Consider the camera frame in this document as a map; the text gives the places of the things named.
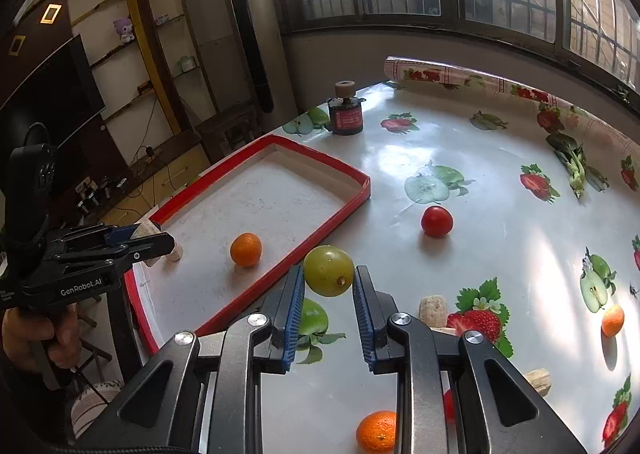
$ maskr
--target red tray rim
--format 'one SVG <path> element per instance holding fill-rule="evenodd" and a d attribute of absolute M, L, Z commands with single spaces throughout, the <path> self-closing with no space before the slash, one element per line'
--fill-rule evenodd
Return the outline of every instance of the red tray rim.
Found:
<path fill-rule="evenodd" d="M 252 301 L 264 294 L 280 277 L 285 275 L 292 265 L 300 262 L 300 260 L 302 260 L 313 247 L 320 243 L 320 241 L 328 236 L 329 233 L 334 231 L 341 222 L 356 211 L 356 209 L 369 199 L 371 195 L 371 179 L 360 170 L 340 161 L 339 159 L 329 156 L 328 154 L 312 149 L 311 147 L 301 145 L 300 143 L 288 138 L 275 134 L 267 134 L 254 140 L 249 145 L 246 145 L 236 153 L 231 154 L 228 158 L 216 164 L 209 172 L 176 194 L 153 215 L 151 215 L 151 221 L 159 223 L 160 225 L 167 222 L 169 218 L 173 217 L 181 208 L 186 206 L 190 201 L 193 201 L 196 196 L 204 192 L 204 190 L 210 187 L 214 182 L 218 181 L 227 173 L 231 172 L 231 170 L 240 166 L 249 158 L 271 145 L 278 145 L 330 166 L 352 179 L 355 179 L 362 188 L 355 196 L 353 196 L 353 198 L 347 201 L 340 210 L 320 225 L 310 236 L 302 241 L 302 243 L 295 247 L 295 249 L 293 249 L 282 260 L 280 260 L 278 264 L 262 275 L 262 277 L 257 279 L 253 284 L 251 284 L 251 286 L 239 294 L 239 296 L 223 307 L 223 309 L 218 311 L 218 313 L 213 315 L 207 322 L 200 326 L 200 328 L 196 329 L 197 336 L 201 337 L 221 331 L 238 315 L 238 313 L 242 312 L 247 306 L 249 306 L 249 304 L 252 303 Z M 146 318 L 146 313 L 142 306 L 142 300 L 140 298 L 140 293 L 138 292 L 138 285 L 136 283 L 136 277 L 133 269 L 130 269 L 124 274 L 124 281 L 127 296 L 129 296 L 129 301 L 131 302 L 134 313 L 138 319 L 140 338 L 142 339 L 147 351 L 154 355 L 158 352 L 160 347 L 151 332 L 151 327 Z"/>

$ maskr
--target stuffed toy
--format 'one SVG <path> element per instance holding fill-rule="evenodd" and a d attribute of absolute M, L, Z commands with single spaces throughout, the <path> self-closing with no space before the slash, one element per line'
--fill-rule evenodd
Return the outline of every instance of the stuffed toy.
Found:
<path fill-rule="evenodd" d="M 116 33 L 120 35 L 120 42 L 126 43 L 136 39 L 133 34 L 133 23 L 129 18 L 123 18 L 113 21 L 113 26 L 116 28 Z"/>

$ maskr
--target jar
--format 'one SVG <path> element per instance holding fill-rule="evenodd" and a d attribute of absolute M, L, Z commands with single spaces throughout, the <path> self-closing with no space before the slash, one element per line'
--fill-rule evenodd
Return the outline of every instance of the jar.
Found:
<path fill-rule="evenodd" d="M 361 132 L 362 102 L 364 98 L 356 97 L 356 85 L 350 80 L 343 80 L 335 84 L 336 98 L 327 101 L 331 130 L 338 136 L 351 136 Z"/>

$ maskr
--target television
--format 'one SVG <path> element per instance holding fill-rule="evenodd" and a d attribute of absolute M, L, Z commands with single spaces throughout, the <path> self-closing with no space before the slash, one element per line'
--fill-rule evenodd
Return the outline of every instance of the television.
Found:
<path fill-rule="evenodd" d="M 63 151 L 65 142 L 102 109 L 104 100 L 77 35 L 41 63 L 0 108 L 0 189 L 9 156 L 23 145 L 33 123 L 43 123 L 50 143 Z"/>

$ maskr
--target orange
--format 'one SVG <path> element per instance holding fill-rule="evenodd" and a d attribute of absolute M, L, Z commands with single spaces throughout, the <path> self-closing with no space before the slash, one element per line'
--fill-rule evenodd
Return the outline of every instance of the orange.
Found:
<path fill-rule="evenodd" d="M 390 452 L 396 443 L 396 413 L 379 410 L 358 425 L 356 440 L 366 452 Z"/>
<path fill-rule="evenodd" d="M 231 259 L 238 265 L 249 267 L 257 264 L 262 253 L 262 243 L 254 233 L 242 233 L 231 243 Z"/>
<path fill-rule="evenodd" d="M 616 305 L 611 306 L 602 316 L 602 332 L 606 337 L 615 337 L 625 323 L 625 312 Z"/>

